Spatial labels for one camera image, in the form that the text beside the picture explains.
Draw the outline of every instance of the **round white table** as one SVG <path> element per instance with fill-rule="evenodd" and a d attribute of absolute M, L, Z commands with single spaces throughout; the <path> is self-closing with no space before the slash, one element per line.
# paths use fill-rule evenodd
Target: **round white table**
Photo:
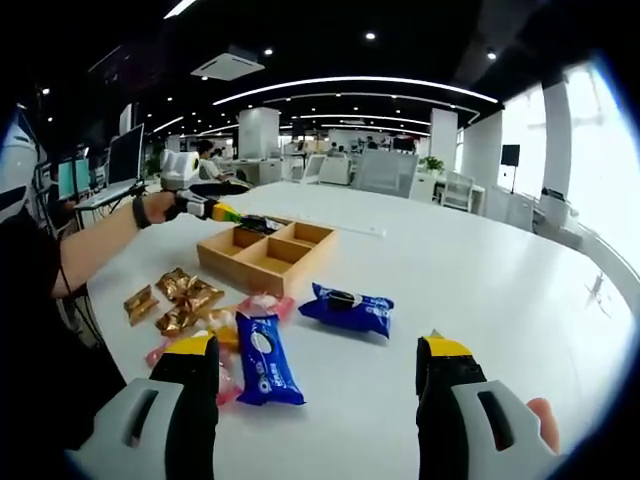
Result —
<path fill-rule="evenodd" d="M 318 185 L 271 184 L 226 199 L 245 213 L 297 218 L 340 230 L 311 281 L 393 299 L 391 339 L 327 332 L 297 310 L 281 329 L 303 407 L 240 403 L 221 410 L 218 479 L 415 479 L 415 355 L 437 329 L 474 353 L 488 379 L 523 401 L 546 397 L 570 451 L 611 400 L 633 346 L 633 317 L 585 256 L 475 215 L 395 197 Z M 123 301 L 180 266 L 245 295 L 199 267 L 196 243 L 229 224 L 181 215 L 143 231 L 88 283 L 96 320 L 126 381 L 146 377 L 162 342 L 153 318 L 130 327 Z M 234 371 L 241 381 L 238 358 Z"/>

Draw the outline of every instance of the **led light strip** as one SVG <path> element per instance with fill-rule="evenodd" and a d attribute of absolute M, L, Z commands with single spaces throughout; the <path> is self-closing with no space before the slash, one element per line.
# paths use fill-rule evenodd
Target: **led light strip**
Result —
<path fill-rule="evenodd" d="M 153 133 L 159 132 L 160 130 L 162 130 L 163 128 L 168 127 L 169 125 L 173 125 L 176 122 L 179 122 L 180 120 L 184 119 L 184 117 L 178 117 L 178 118 L 174 118 L 173 120 L 171 120 L 168 123 L 165 123 L 164 125 L 162 125 L 161 127 L 156 128 Z"/>
<path fill-rule="evenodd" d="M 331 113 L 323 115 L 300 115 L 299 118 L 368 118 L 371 120 L 393 120 L 394 122 L 407 122 L 417 123 L 419 125 L 431 125 L 429 122 L 423 122 L 420 120 L 411 120 L 409 118 L 397 118 L 397 117 L 379 117 L 377 115 L 351 115 L 342 113 Z"/>
<path fill-rule="evenodd" d="M 198 0 L 182 0 L 178 5 L 173 7 L 169 13 L 165 15 L 164 19 L 166 20 L 167 18 L 177 17 L 197 1 Z"/>
<path fill-rule="evenodd" d="M 231 100 L 237 100 L 238 98 L 247 97 L 249 95 L 255 95 L 256 93 L 268 92 L 270 90 L 277 90 L 279 88 L 296 87 L 298 85 L 311 85 L 314 83 L 328 83 L 328 82 L 356 82 L 356 81 L 369 81 L 369 82 L 390 82 L 390 83 L 407 83 L 411 85 L 420 85 L 423 87 L 441 88 L 443 90 L 450 90 L 452 92 L 463 93 L 465 95 L 471 95 L 472 97 L 480 98 L 491 103 L 498 103 L 495 98 L 487 97 L 480 93 L 471 92 L 463 88 L 452 87 L 451 85 L 444 85 L 442 83 L 427 82 L 426 80 L 414 80 L 411 78 L 396 78 L 396 77 L 370 77 L 370 76 L 353 76 L 353 77 L 325 77 L 325 78 L 310 78 L 307 80 L 298 80 L 295 82 L 279 83 L 277 85 L 270 85 L 268 87 L 256 88 L 255 90 L 249 90 L 248 92 L 239 93 L 231 97 L 223 98 L 217 102 L 213 102 L 213 105 L 222 105 L 223 103 L 230 102 Z"/>
<path fill-rule="evenodd" d="M 402 98 L 404 100 L 413 100 L 416 102 L 434 103 L 436 105 L 442 105 L 444 107 L 455 108 L 457 110 L 464 110 L 465 112 L 473 113 L 473 117 L 471 118 L 471 120 L 469 120 L 469 124 L 472 124 L 473 122 L 475 122 L 476 118 L 480 116 L 480 112 L 478 110 L 473 110 L 467 107 L 461 107 L 460 105 L 452 105 L 449 102 L 442 102 L 440 100 L 433 100 L 431 98 L 412 97 L 410 95 L 393 95 L 389 93 L 368 93 L 368 92 L 309 93 L 306 95 L 291 95 L 290 97 L 274 98 L 273 100 L 265 100 L 263 103 L 285 102 L 287 98 L 290 98 L 293 100 L 298 98 L 335 97 L 338 94 L 342 97 L 360 96 L 360 97 L 386 97 L 386 98 L 392 98 L 392 99 Z"/>
<path fill-rule="evenodd" d="M 431 135 L 429 135 L 428 133 L 425 132 L 416 132 L 414 130 L 405 130 L 404 128 L 389 128 L 389 127 L 383 127 L 383 128 L 376 128 L 376 127 L 372 127 L 370 125 L 347 125 L 344 123 L 332 123 L 332 124 L 325 124 L 322 125 L 322 127 L 326 127 L 326 128 L 356 128 L 358 130 L 372 130 L 372 131 L 379 131 L 379 130 L 387 130 L 389 132 L 401 132 L 401 133 L 413 133 L 414 135 L 424 135 L 425 137 L 430 137 Z"/>
<path fill-rule="evenodd" d="M 201 137 L 203 135 L 206 135 L 208 133 L 214 133 L 214 132 L 219 132 L 221 130 L 227 130 L 229 128 L 236 128 L 239 124 L 236 123 L 235 125 L 227 125 L 226 127 L 220 127 L 220 128 L 214 128 L 213 130 L 207 130 L 206 132 L 202 132 L 198 134 L 198 137 Z"/>

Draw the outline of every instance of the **person's arm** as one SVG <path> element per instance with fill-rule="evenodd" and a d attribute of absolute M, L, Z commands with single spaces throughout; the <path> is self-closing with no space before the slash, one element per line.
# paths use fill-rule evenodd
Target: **person's arm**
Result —
<path fill-rule="evenodd" d="M 170 192 L 155 193 L 144 197 L 143 204 L 149 222 L 162 223 L 165 221 L 165 212 L 175 204 L 175 196 Z M 65 238 L 60 243 L 60 263 L 71 292 L 86 283 L 94 273 L 126 247 L 137 233 L 133 208 L 128 204 L 92 227 Z M 61 298 L 71 292 L 67 290 L 62 272 L 58 272 L 52 296 Z"/>

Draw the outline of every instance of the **window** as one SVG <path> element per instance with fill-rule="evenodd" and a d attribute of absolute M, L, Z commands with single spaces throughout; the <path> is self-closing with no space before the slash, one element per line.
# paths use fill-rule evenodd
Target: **window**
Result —
<path fill-rule="evenodd" d="M 542 86 L 536 85 L 505 103 L 502 144 L 520 145 L 517 168 L 500 165 L 498 185 L 540 198 L 546 158 L 546 117 Z"/>
<path fill-rule="evenodd" d="M 591 63 L 565 72 L 571 112 L 567 200 L 578 221 L 640 271 L 640 170 L 630 124 Z"/>

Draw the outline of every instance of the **black shirt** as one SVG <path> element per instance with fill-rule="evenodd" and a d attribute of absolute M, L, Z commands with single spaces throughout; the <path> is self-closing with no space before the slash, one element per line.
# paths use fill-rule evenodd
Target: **black shirt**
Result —
<path fill-rule="evenodd" d="M 60 246 L 26 210 L 0 224 L 0 258 L 0 428 L 22 452 L 33 452 L 35 444 L 43 446 L 39 455 L 77 449 L 92 433 L 95 413 L 124 381 L 105 350 L 85 347 L 60 318 L 51 297 Z"/>

